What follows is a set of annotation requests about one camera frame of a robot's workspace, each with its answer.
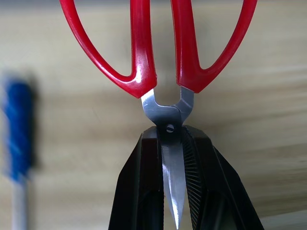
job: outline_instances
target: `wood grain background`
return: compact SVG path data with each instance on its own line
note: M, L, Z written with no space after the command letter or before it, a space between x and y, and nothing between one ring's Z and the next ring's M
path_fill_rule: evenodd
M201 64L207 67L227 43L240 5L193 7ZM129 74L129 8L82 6L79 12L101 54ZM170 104L179 98L170 5L154 5L151 18L156 94ZM141 132L152 125L140 100L91 63L59 5L0 9L0 69L33 73L40 95L32 229L107 229L117 176ZM186 123L202 129L237 170L266 230L307 229L306 1L258 3L241 47L196 95ZM10 182L0 177L1 230L11 226L10 192ZM173 228L166 213L165 229ZM188 205L182 229L191 229Z

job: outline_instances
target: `ridged surface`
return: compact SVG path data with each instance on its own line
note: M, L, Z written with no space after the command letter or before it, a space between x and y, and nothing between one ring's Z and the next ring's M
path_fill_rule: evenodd
M197 228L199 216L201 215L200 204L202 197L202 187L201 179L198 173L198 167L194 156L194 147L187 131L184 131L184 133L185 135L183 137L182 145L186 171L187 193L192 227L193 230L195 230Z

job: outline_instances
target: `light wooden backdrop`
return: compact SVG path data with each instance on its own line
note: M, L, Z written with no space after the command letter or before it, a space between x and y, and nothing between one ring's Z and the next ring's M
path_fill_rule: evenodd
M206 67L228 41L240 5L193 7ZM127 5L83 6L79 12L98 50L128 74ZM157 98L174 103L179 89L170 5L154 5L151 18ZM0 69L33 72L40 94L32 229L107 229L118 174L152 125L140 100L91 63L59 5L0 9ZM196 95L187 124L204 130L237 170L267 230L307 229L307 1L258 3L241 47ZM10 192L10 182L0 177L1 230L11 226ZM182 229L191 229L187 207ZM165 229L173 227L166 214Z

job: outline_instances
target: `red scissors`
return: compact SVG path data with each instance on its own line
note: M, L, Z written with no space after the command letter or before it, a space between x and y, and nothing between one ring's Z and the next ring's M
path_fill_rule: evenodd
M74 0L60 0L66 20L79 44L92 62L116 85L142 98L147 117L157 126L162 147L164 191L179 228L184 196L185 169L180 131L193 108L194 93L201 92L223 70L245 36L257 0L244 0L234 32L218 59L207 69L199 62L191 0L171 0L175 48L176 79L181 87L180 101L171 106L158 105L154 98L157 85L150 25L150 0L130 0L132 71L123 76L98 53L79 19Z

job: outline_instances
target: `blue pen cap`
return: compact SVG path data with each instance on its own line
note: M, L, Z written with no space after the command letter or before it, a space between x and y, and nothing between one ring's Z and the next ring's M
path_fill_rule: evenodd
M7 168L12 180L19 181L20 176L27 176L32 163L32 90L27 82L10 79L5 84L5 93Z

